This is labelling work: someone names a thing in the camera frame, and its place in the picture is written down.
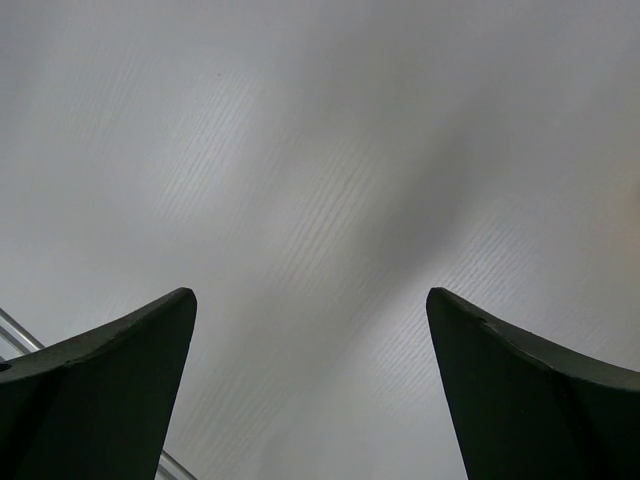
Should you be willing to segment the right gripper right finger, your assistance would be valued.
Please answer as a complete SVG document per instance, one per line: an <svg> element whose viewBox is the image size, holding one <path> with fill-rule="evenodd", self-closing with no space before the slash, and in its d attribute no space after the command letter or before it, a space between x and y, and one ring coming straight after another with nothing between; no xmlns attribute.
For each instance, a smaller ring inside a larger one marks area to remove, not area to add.
<svg viewBox="0 0 640 480"><path fill-rule="evenodd" d="M636 479L639 375L433 288L426 313L470 479Z"/></svg>

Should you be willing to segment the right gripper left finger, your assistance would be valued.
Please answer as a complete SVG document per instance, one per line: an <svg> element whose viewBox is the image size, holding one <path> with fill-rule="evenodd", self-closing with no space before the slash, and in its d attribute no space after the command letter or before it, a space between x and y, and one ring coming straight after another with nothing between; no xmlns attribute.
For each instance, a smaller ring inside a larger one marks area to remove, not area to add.
<svg viewBox="0 0 640 480"><path fill-rule="evenodd" d="M154 478L196 312L194 292L179 288L2 362L2 478Z"/></svg>

